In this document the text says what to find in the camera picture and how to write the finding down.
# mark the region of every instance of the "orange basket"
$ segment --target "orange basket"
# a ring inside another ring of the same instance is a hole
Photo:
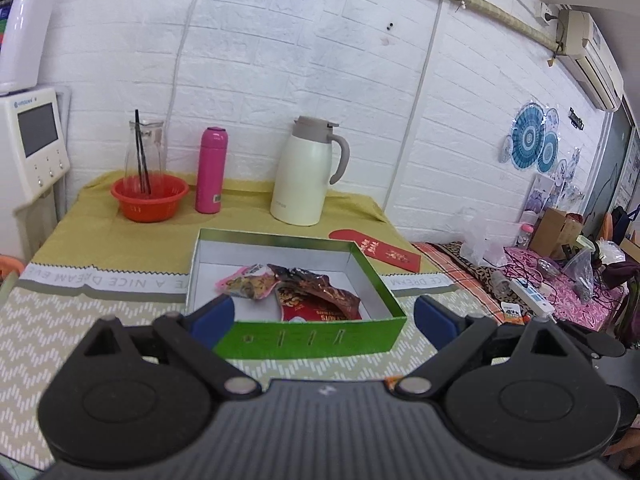
[[[120,210],[129,220],[144,223],[162,222],[175,215],[180,200],[189,192],[189,184],[176,176],[166,174],[162,182],[164,189],[160,198],[134,198],[125,195],[123,178],[113,183],[111,194],[120,202]]]
[[[20,276],[24,271],[24,264],[16,258],[12,258],[11,256],[2,256],[0,254],[0,277],[2,277],[2,279],[6,278],[11,274],[12,270],[15,270],[15,272],[18,273],[18,276]]]

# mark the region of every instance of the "pink water bottle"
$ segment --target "pink water bottle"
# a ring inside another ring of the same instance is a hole
[[[202,134],[196,184],[198,213],[213,214],[220,211],[228,138],[224,128],[215,126],[207,128]]]

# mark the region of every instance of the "white brick wall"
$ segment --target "white brick wall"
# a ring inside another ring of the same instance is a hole
[[[540,28],[516,1],[489,1],[512,12],[519,7],[515,13]],[[574,181],[579,187],[587,183],[604,113],[560,63],[548,68],[545,48],[456,7],[444,20],[429,99],[390,217],[410,239],[446,241],[453,215],[470,206],[489,220],[494,237],[510,243],[536,171],[497,161],[520,106],[535,98],[558,108],[559,158],[569,159],[575,146],[582,148]],[[583,118],[584,131],[571,126],[570,107]]]
[[[164,117],[190,1],[58,0],[40,81],[73,91],[71,198],[94,176],[122,167],[134,108]],[[535,25],[514,0],[490,1]],[[338,189],[382,205],[437,9],[438,0],[198,0],[167,132],[169,168],[195,171],[202,131],[220,125],[230,134],[226,176],[273,178],[293,119],[308,114],[339,122],[350,142]],[[559,106],[561,151],[584,146],[579,184],[603,114],[564,69],[546,67],[549,53],[537,44],[456,6],[440,26],[446,33],[431,56],[426,106],[387,211],[412,239],[443,239],[452,215],[472,205],[507,241],[533,174],[496,161],[520,105],[535,97]],[[584,119],[583,132],[568,124],[569,106]]]

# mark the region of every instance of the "wall-mounted air conditioner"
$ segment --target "wall-mounted air conditioner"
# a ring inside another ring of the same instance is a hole
[[[559,59],[600,110],[620,108],[624,82],[606,41],[588,12],[561,10],[558,41],[564,45]]]

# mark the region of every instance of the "plaid blanket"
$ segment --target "plaid blanket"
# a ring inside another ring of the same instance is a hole
[[[441,253],[433,245],[417,242],[414,243],[414,247],[424,254],[434,266],[438,267],[440,272],[444,272],[454,282],[456,282],[458,286],[464,288],[470,294],[478,298],[478,300],[484,304],[489,313],[491,313],[498,322],[504,323],[504,313],[500,309],[500,304],[498,304],[491,295],[485,292],[478,280],[463,269],[460,269],[460,267],[457,266],[449,256]]]

